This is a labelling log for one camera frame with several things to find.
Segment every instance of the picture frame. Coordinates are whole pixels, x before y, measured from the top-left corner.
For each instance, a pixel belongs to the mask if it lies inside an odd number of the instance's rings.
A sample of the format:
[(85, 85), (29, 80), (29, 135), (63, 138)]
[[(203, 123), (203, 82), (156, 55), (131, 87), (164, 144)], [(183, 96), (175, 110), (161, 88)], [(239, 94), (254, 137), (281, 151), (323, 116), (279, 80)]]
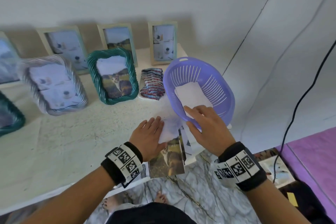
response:
[(23, 113), (0, 91), (0, 137), (24, 126)]
[(94, 51), (88, 56), (92, 81), (107, 105), (137, 97), (139, 85), (131, 53), (124, 48)]
[(177, 58), (177, 22), (148, 22), (152, 65), (169, 64)]
[(18, 74), (30, 86), (42, 113), (60, 116), (87, 106), (88, 98), (79, 76), (71, 62), (59, 55), (22, 59)]
[(20, 83), (16, 72), (20, 60), (18, 51), (4, 32), (0, 32), (0, 88)]
[(117, 47), (131, 52), (134, 66), (138, 66), (137, 54), (130, 23), (98, 24), (99, 35), (105, 50)]
[(78, 74), (88, 73), (87, 51), (77, 26), (38, 28), (48, 55), (69, 59)]

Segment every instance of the striped cloth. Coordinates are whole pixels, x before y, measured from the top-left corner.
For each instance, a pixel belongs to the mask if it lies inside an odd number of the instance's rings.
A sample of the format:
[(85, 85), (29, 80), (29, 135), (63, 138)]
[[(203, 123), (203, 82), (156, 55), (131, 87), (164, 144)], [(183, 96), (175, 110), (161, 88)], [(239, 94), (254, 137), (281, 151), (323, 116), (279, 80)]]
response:
[(163, 70), (161, 68), (143, 69), (141, 78), (145, 82), (145, 86), (140, 90), (143, 97), (159, 100), (165, 94)]

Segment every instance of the purple basket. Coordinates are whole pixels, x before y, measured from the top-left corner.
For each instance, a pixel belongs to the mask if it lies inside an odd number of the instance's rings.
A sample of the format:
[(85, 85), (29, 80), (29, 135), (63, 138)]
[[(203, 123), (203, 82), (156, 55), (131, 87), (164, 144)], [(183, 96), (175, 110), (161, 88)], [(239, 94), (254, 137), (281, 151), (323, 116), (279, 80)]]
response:
[(235, 97), (232, 90), (216, 68), (196, 58), (182, 57), (173, 60), (163, 76), (163, 85), (176, 114), (185, 121), (191, 121), (197, 128), (201, 128), (194, 119), (186, 115), (180, 100), (174, 93), (176, 86), (188, 82), (199, 83), (215, 112), (226, 125), (229, 125), (235, 110)]

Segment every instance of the white table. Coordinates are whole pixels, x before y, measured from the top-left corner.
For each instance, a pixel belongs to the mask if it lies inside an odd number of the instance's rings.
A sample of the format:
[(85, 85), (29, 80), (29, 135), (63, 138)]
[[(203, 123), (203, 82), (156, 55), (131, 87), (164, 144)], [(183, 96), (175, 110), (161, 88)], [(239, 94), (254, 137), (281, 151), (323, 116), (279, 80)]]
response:
[[(137, 80), (152, 67), (149, 49), (136, 51)], [(181, 45), (178, 57), (187, 56)], [(165, 70), (168, 65), (155, 67)], [(0, 138), (0, 215), (58, 195), (99, 167), (104, 155), (127, 141), (142, 121), (176, 115), (167, 101), (137, 97), (115, 105), (99, 100), (89, 74), (81, 76), (89, 105), (59, 117), (42, 114), (22, 84), (2, 89), (27, 122)]]

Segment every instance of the hand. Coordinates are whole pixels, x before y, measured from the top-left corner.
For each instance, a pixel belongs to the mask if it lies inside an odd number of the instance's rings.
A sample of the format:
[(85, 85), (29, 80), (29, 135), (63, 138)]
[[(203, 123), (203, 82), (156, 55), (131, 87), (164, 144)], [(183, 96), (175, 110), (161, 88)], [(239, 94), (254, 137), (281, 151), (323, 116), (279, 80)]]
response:
[(202, 129), (202, 132), (200, 132), (194, 124), (187, 121), (190, 132), (194, 135), (196, 141), (212, 154), (218, 157), (236, 142), (224, 121), (212, 107), (199, 105), (191, 109), (184, 106), (184, 110), (198, 122)]
[(133, 131), (129, 142), (138, 148), (144, 162), (156, 157), (160, 151), (167, 147), (167, 143), (158, 143), (163, 125), (161, 117), (157, 116), (156, 119), (144, 120)]

